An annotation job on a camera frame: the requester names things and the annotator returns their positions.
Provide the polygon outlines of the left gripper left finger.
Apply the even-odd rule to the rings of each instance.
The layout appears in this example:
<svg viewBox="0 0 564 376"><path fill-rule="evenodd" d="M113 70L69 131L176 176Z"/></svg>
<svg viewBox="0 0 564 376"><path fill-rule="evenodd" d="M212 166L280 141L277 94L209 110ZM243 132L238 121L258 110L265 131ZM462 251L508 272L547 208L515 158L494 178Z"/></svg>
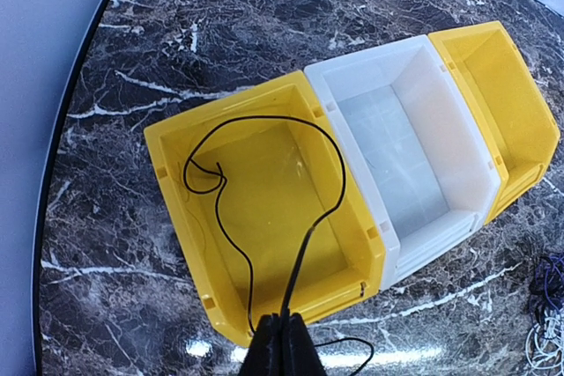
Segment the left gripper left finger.
<svg viewBox="0 0 564 376"><path fill-rule="evenodd" d="M280 318L263 315L239 370L240 375L278 376L282 374Z"/></svg>

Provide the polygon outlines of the yellow bin near back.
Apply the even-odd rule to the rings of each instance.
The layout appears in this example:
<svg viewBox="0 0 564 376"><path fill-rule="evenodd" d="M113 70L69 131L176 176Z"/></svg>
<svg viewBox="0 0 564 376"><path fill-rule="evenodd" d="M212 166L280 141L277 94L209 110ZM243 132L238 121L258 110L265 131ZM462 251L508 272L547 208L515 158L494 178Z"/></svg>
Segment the yellow bin near back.
<svg viewBox="0 0 564 376"><path fill-rule="evenodd" d="M464 96L501 177L487 217L492 221L543 178L560 130L501 22L442 30L428 37Z"/></svg>

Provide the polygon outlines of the yellow bin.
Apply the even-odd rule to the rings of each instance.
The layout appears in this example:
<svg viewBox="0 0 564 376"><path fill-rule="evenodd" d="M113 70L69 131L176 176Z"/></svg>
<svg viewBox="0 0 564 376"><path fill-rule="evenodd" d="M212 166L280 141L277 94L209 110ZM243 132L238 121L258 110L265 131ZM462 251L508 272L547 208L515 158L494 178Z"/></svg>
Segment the yellow bin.
<svg viewBox="0 0 564 376"><path fill-rule="evenodd" d="M492 221L543 178L560 130L501 22L442 30L428 37L464 96L501 177L487 217Z"/></svg>
<svg viewBox="0 0 564 376"><path fill-rule="evenodd" d="M212 327L247 346L283 304L314 323L373 297L385 247L300 71L145 129Z"/></svg>

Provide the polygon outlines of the yellow bin near front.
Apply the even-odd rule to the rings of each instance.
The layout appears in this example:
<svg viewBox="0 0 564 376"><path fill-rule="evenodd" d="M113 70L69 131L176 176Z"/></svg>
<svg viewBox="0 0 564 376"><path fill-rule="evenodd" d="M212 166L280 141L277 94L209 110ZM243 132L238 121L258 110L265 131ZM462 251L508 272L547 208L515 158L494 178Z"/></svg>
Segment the yellow bin near front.
<svg viewBox="0 0 564 376"><path fill-rule="evenodd" d="M300 71L145 129L212 327L247 346L283 304L314 323L373 297L385 247Z"/></svg>

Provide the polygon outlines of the white plastic bin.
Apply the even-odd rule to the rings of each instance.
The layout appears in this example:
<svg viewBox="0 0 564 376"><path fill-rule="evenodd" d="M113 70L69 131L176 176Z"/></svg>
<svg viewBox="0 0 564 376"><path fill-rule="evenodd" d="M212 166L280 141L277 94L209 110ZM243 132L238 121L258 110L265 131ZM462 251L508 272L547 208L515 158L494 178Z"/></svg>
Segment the white plastic bin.
<svg viewBox="0 0 564 376"><path fill-rule="evenodd" d="M426 35L310 64L304 72L382 235L382 290L485 224L501 177Z"/></svg>

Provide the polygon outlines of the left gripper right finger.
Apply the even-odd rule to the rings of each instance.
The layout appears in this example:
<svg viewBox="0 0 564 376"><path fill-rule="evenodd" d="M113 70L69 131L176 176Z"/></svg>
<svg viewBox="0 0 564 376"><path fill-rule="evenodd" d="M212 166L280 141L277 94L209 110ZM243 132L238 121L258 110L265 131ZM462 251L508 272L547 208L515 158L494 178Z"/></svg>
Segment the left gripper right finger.
<svg viewBox="0 0 564 376"><path fill-rule="evenodd" d="M281 374L307 376L326 374L299 313L282 314Z"/></svg>

